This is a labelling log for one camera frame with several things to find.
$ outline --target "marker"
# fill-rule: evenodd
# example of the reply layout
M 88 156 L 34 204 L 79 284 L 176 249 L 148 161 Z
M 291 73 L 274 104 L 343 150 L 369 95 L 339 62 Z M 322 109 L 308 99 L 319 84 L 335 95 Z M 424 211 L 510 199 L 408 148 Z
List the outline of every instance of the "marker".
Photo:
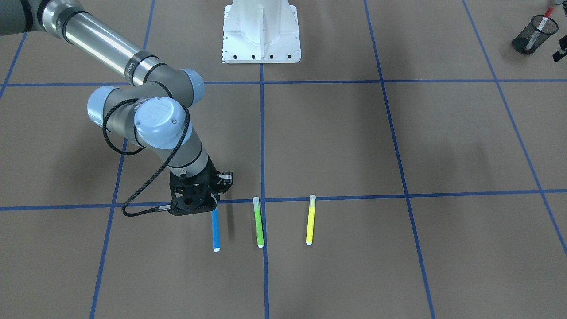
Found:
M 553 8 L 547 9 L 547 11 L 545 12 L 545 15 L 541 19 L 541 22 L 539 23 L 538 31 L 543 32 L 543 27 L 545 27 L 545 24 L 547 23 L 547 20 L 549 20 L 549 16 L 551 16 L 552 12 L 553 12 Z M 539 32 L 535 32 L 534 35 L 532 35 L 532 38 L 530 39 L 530 41 L 528 42 L 528 45 L 526 46 L 526 49 L 525 49 L 526 52 L 531 51 L 531 48 L 534 46 L 535 40 L 538 39 L 538 36 L 539 36 Z
M 315 195 L 309 196 L 309 216 L 307 217 L 307 238 L 305 243 L 311 246 L 313 243 L 313 224 L 315 223 Z
M 221 234 L 218 227 L 218 203 L 217 207 L 211 212 L 211 220 L 213 226 L 213 251 L 218 253 L 221 250 Z
M 260 199 L 254 197 L 252 199 L 254 202 L 254 219 L 256 220 L 256 242 L 258 243 L 258 248 L 264 247 L 264 231 L 262 230 L 262 214 L 260 213 Z

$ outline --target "blue marker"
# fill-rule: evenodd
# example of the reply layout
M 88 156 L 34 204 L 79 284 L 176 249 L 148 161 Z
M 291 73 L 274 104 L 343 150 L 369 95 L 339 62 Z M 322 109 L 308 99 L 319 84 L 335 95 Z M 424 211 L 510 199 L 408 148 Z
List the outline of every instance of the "blue marker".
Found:
M 213 251 L 218 253 L 221 250 L 221 233 L 218 227 L 218 204 L 211 212 L 211 219 L 213 221 Z

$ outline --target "floor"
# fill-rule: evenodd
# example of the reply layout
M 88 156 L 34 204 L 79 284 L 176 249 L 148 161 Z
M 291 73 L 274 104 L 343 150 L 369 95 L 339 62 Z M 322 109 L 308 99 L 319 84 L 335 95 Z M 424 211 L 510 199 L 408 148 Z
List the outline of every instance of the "floor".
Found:
M 46 33 L 5 36 L 0 317 L 567 317 L 561 7 L 532 56 L 510 45 L 551 0 L 292 0 L 302 61 L 281 65 L 221 63 L 228 0 L 82 2 L 205 79 L 193 124 L 235 175 L 222 249 L 207 213 L 120 213 L 160 165 L 87 117 L 123 78 Z M 163 174 L 136 205 L 168 196 Z

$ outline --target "yellow marker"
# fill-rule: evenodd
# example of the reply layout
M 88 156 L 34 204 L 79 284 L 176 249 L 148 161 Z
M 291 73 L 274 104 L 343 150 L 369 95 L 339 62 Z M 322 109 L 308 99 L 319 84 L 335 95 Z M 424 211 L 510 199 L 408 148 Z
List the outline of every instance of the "yellow marker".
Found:
M 309 196 L 309 216 L 307 218 L 307 238 L 305 243 L 311 246 L 313 243 L 313 224 L 315 223 L 315 195 Z

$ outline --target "pen holder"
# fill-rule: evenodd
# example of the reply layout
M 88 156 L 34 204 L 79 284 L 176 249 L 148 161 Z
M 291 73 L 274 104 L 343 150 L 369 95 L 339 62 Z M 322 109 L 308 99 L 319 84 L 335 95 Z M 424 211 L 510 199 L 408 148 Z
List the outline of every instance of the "pen holder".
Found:
M 543 26 L 540 26 L 543 19 L 544 16 L 535 15 L 524 30 L 512 41 L 512 47 L 514 47 L 516 51 L 521 54 L 530 55 L 551 35 L 559 30 L 557 22 L 551 18 L 547 18 L 547 22 Z

